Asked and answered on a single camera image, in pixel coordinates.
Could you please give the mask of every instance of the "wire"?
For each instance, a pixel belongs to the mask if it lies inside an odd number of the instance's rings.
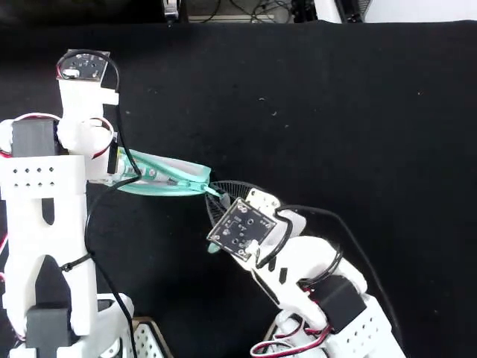
[[[0,255],[4,251],[5,247],[7,246],[7,242],[8,242],[8,233],[3,235],[3,237],[1,238],[1,241],[0,241]]]
[[[275,4],[277,4],[276,6],[274,7],[270,7],[270,8],[263,8],[262,11],[260,11],[259,13],[256,13],[256,15],[262,15],[262,14],[265,14],[272,22],[276,23],[276,24],[279,24],[279,23],[283,23],[283,24],[288,24],[290,22],[290,19],[291,19],[291,11],[290,9],[288,8],[287,4],[283,1],[279,1],[279,0],[275,0],[274,1]],[[266,3],[265,5],[262,5],[262,7],[267,7],[268,5],[270,5],[271,3],[268,2]],[[288,17],[287,19],[284,21],[284,22],[277,22],[275,21],[275,18],[271,18],[269,17],[269,13],[273,10],[276,10],[276,9],[280,9],[280,8],[284,8],[288,11]]]
[[[60,121],[60,120],[61,120],[61,118],[60,118],[59,116],[55,116],[54,114],[32,112],[32,113],[22,114],[21,116],[16,117],[16,118],[14,119],[14,121],[21,121],[22,119],[29,119],[29,118],[35,118],[35,119],[39,119],[39,118],[52,118],[52,119],[56,119],[57,121]]]
[[[392,322],[392,325],[393,325],[393,328],[394,328],[394,335],[396,337],[396,340],[398,341],[398,343],[403,348],[401,328],[400,328],[400,325],[399,325],[399,321],[397,319],[396,311],[394,310],[394,307],[391,303],[391,300],[389,299],[388,294],[386,293],[386,291],[385,291],[385,289],[384,289],[384,287],[381,283],[381,280],[379,279],[379,276],[378,276],[375,268],[373,267],[373,264],[371,263],[370,259],[367,257],[363,248],[359,244],[359,241],[357,240],[357,238],[355,238],[353,232],[348,228],[348,226],[346,225],[344,220],[338,214],[336,214],[332,211],[329,211],[329,210],[318,208],[318,207],[307,207],[305,205],[282,205],[278,209],[279,210],[305,210],[305,211],[309,211],[310,213],[317,213],[319,215],[332,217],[340,223],[342,228],[346,231],[347,235],[350,237],[351,242],[354,244],[357,252],[361,255],[361,258],[363,259],[364,263],[366,264],[367,269],[371,273],[371,276],[373,277],[373,280],[376,284],[376,287],[378,288],[379,293],[381,294],[382,300],[384,301],[385,306],[388,310],[388,314],[391,317],[391,322]]]
[[[101,124],[102,124],[101,127],[107,129],[110,132],[110,136],[109,136],[107,145],[103,149],[101,149],[99,152],[94,153],[93,156],[92,156],[92,159],[100,157],[102,154],[104,154],[104,152],[108,150],[108,148],[111,146],[111,143],[114,140],[114,129],[113,129],[113,126],[111,125],[110,121],[108,121],[104,117],[95,117],[95,118],[91,118],[89,120],[94,120],[94,119],[97,119],[98,121],[101,121]]]
[[[275,209],[275,217],[279,219],[281,222],[286,223],[285,233],[283,234],[283,238],[280,240],[278,245],[275,246],[274,249],[267,256],[265,256],[260,262],[256,264],[256,267],[258,269],[263,268],[263,266],[267,265],[270,261],[272,261],[272,259],[276,255],[278,255],[278,253],[283,249],[288,239],[290,239],[291,232],[293,231],[293,222],[291,222],[289,218],[286,218],[285,216],[281,216],[279,214],[279,212],[282,211],[282,207],[283,206]]]
[[[221,4],[222,4],[222,0],[217,0],[217,3],[215,4],[215,9],[212,11],[212,13],[207,19],[202,21],[203,24],[205,24],[206,22],[209,22],[215,17],[215,15],[217,15],[218,10],[221,8]]]
[[[343,258],[343,253],[344,253],[343,250],[341,248],[338,248],[338,250],[336,250],[335,258],[332,260],[332,262],[329,264],[326,270],[321,272],[317,277],[300,280],[298,281],[298,283],[302,287],[307,287],[307,286],[315,285],[316,283],[328,278],[329,276],[333,274],[333,272],[336,271],[336,269],[340,265],[341,259]]]
[[[233,7],[239,9],[242,13],[244,13],[245,15],[250,16],[250,22],[252,22],[252,19],[253,19],[253,18],[252,18],[252,14],[251,14],[251,13],[249,13],[248,11],[246,11],[242,6],[240,6],[239,4],[237,4],[234,0],[229,0],[229,2],[230,2],[230,4],[231,4]]]
[[[305,325],[305,320],[302,319],[300,323],[298,323],[297,327],[292,330],[290,333],[287,334],[274,334],[274,339],[284,339],[284,338],[290,338],[291,336],[294,336],[297,334],[300,330],[303,329],[303,326]]]
[[[65,60],[67,60],[71,57],[74,57],[77,54],[93,54],[95,56],[98,56],[98,57],[102,58],[109,65],[111,65],[112,68],[114,69],[115,73],[116,73],[115,91],[117,93],[119,93],[119,90],[121,89],[121,78],[120,78],[120,75],[119,75],[119,68],[113,60],[111,60],[108,56],[106,56],[105,54],[103,54],[102,52],[99,52],[99,51],[81,49],[81,50],[74,50],[74,51],[67,52],[63,57],[60,58],[60,60],[57,63],[57,72],[59,73],[61,78],[64,78],[63,74],[60,71],[61,64]],[[127,325],[129,326],[129,331],[130,331],[130,340],[131,340],[131,345],[132,345],[132,349],[133,349],[133,356],[134,356],[134,358],[137,358],[136,344],[134,342],[133,319],[131,318],[131,315],[130,315],[129,311],[127,310],[127,307],[124,305],[124,302],[122,301],[121,296],[119,296],[118,290],[115,288],[112,280],[110,279],[110,276],[104,270],[103,266],[99,263],[98,259],[94,255],[94,252],[91,250],[91,248],[89,246],[89,235],[90,235],[89,227],[90,227],[90,223],[91,223],[92,214],[95,212],[95,209],[98,207],[101,200],[107,194],[109,194],[111,192],[114,192],[119,187],[131,184],[131,183],[134,183],[134,182],[140,180],[141,176],[142,176],[139,167],[137,166],[136,162],[133,159],[132,154],[130,153],[129,146],[127,145],[127,141],[124,137],[124,128],[123,128],[123,124],[122,124],[121,108],[119,106],[119,103],[116,106],[115,114],[116,114],[116,124],[118,126],[118,133],[119,133],[119,137],[121,138],[122,145],[124,147],[124,152],[125,152],[128,160],[130,161],[131,166],[133,167],[134,172],[136,173],[136,176],[134,178],[129,178],[129,179],[126,179],[126,180],[119,181],[118,183],[108,187],[105,191],[103,191],[100,195],[98,195],[96,197],[96,199],[92,202],[92,204],[91,204],[91,206],[89,207],[89,210],[88,210],[88,214],[87,214],[87,217],[86,217],[86,224],[85,224],[85,227],[84,227],[84,245],[86,247],[86,251],[88,251],[88,253],[91,255],[91,259],[93,260],[96,267],[98,268],[98,270],[102,274],[104,280],[106,281],[106,284],[109,286],[109,288],[111,290],[111,293],[113,294],[114,298],[118,302],[118,305],[121,308],[121,311],[124,313],[124,316],[126,317]]]
[[[331,331],[331,327],[326,326],[326,328],[323,329],[323,331],[321,331],[320,336],[317,337],[316,340],[314,340],[313,342],[310,342],[306,345],[301,345],[301,346],[298,346],[298,347],[286,349],[284,351],[271,353],[271,354],[268,354],[268,353],[260,354],[260,353],[257,353],[257,351],[265,349],[265,348],[269,348],[270,346],[274,346],[274,345],[289,345],[289,344],[284,342],[284,341],[280,341],[280,340],[279,341],[260,342],[256,345],[254,345],[250,349],[250,355],[253,358],[281,358],[281,357],[293,356],[295,354],[300,354],[300,353],[303,353],[305,351],[309,351],[310,349],[317,348],[319,345],[321,345],[324,342],[324,340],[327,338],[330,331]]]

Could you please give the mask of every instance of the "black cloth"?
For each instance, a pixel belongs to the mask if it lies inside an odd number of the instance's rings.
[[[57,59],[111,51],[131,147],[337,212],[382,278],[408,355],[471,357],[476,43],[471,22],[3,31],[0,117],[60,114]],[[176,357],[246,357],[277,309],[230,257],[206,253],[209,229],[202,197],[117,192],[94,217],[92,246]],[[330,239],[369,278],[346,236]]]

